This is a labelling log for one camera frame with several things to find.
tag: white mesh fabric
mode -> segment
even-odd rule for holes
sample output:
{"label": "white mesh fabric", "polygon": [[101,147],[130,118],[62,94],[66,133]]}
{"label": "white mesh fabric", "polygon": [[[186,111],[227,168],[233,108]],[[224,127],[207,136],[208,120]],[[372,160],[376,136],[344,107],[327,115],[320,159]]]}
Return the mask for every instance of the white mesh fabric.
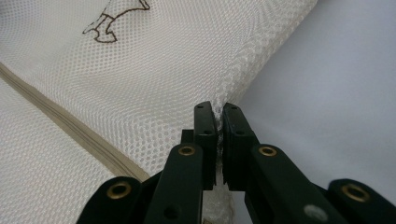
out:
{"label": "white mesh fabric", "polygon": [[0,223],[75,223],[113,175],[0,78]]}
{"label": "white mesh fabric", "polygon": [[219,118],[315,3],[2,1],[0,61],[154,175],[193,107]]}

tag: zipper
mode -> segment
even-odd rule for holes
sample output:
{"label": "zipper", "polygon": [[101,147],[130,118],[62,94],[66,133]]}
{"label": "zipper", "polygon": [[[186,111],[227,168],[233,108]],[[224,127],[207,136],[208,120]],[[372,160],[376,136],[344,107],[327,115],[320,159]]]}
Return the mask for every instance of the zipper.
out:
{"label": "zipper", "polygon": [[53,103],[36,88],[15,76],[0,63],[0,77],[30,103],[38,107],[65,133],[85,148],[116,176],[131,176],[143,182],[149,175],[99,134],[91,130],[61,106]]}

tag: black line drawing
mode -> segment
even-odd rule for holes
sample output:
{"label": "black line drawing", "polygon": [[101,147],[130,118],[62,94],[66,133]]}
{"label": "black line drawing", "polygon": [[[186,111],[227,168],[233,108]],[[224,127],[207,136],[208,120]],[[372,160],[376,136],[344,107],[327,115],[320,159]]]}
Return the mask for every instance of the black line drawing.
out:
{"label": "black line drawing", "polygon": [[149,10],[146,0],[111,0],[100,17],[91,23],[82,33],[87,34],[95,31],[97,36],[94,38],[99,43],[114,43],[118,39],[111,31],[111,24],[125,13],[136,10]]}

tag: gray surface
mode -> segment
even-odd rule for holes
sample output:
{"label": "gray surface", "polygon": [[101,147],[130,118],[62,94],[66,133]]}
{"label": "gray surface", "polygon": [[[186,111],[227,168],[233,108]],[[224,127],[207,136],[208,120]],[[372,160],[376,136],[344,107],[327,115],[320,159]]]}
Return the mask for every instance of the gray surface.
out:
{"label": "gray surface", "polygon": [[396,2],[320,0],[239,105],[312,182],[356,179],[396,204]]}

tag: mesh laundry bag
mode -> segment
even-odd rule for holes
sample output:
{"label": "mesh laundry bag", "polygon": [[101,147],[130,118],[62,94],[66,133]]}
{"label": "mesh laundry bag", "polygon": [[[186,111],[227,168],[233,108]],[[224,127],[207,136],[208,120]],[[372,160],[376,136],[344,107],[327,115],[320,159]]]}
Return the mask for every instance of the mesh laundry bag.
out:
{"label": "mesh laundry bag", "polygon": [[[113,174],[145,180],[161,171],[181,130],[192,127],[193,107],[211,101],[220,119],[223,104],[240,99],[315,3],[4,0],[0,62],[7,71],[2,76],[55,114],[56,123]],[[53,178],[71,172],[69,166]],[[87,185],[93,179],[103,180],[92,175]],[[214,192],[205,195],[204,217],[232,222],[229,195],[221,188]],[[12,206],[1,201],[2,207]],[[32,212],[49,222],[51,216],[75,221],[78,214],[67,208]],[[11,220],[12,214],[0,216]]]}

